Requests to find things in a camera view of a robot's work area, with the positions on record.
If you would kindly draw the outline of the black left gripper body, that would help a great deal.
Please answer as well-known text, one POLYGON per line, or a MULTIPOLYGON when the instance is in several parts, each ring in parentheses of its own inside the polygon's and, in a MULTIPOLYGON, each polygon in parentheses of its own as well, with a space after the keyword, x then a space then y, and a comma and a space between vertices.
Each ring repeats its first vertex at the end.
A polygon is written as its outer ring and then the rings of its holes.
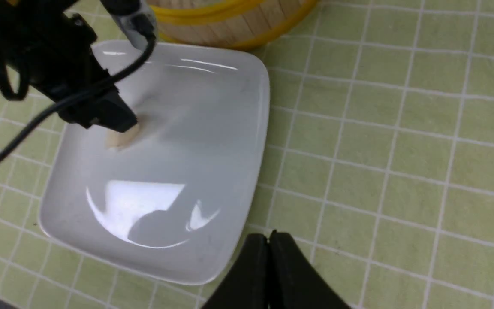
POLYGON ((57 102, 108 77, 94 58, 94 29, 74 0, 0 0, 0 92, 24 100, 29 87, 57 102))

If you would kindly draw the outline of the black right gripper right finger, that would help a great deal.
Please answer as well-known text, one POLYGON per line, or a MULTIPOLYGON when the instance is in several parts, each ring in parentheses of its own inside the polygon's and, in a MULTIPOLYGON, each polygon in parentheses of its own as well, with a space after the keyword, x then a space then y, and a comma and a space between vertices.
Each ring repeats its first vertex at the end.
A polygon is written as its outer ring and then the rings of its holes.
POLYGON ((318 274, 289 233, 268 241, 267 301, 271 309, 349 309, 318 274))

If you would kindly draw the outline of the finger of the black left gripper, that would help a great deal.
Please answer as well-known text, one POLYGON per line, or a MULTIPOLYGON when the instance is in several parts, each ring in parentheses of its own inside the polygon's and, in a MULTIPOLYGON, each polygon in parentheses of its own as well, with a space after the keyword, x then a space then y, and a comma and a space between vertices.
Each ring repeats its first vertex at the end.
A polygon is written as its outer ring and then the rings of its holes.
POLYGON ((78 124, 84 129, 100 126, 124 133, 138 123, 135 113, 121 98, 116 86, 111 86, 57 113, 63 121, 78 124))

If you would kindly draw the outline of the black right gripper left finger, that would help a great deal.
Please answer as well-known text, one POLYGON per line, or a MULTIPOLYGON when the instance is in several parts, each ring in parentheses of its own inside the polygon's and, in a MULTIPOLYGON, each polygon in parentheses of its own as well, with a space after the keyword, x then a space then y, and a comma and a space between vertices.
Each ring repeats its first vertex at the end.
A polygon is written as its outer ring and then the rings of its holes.
POLYGON ((250 233, 240 254, 204 309, 266 309, 268 240, 262 233, 250 233))

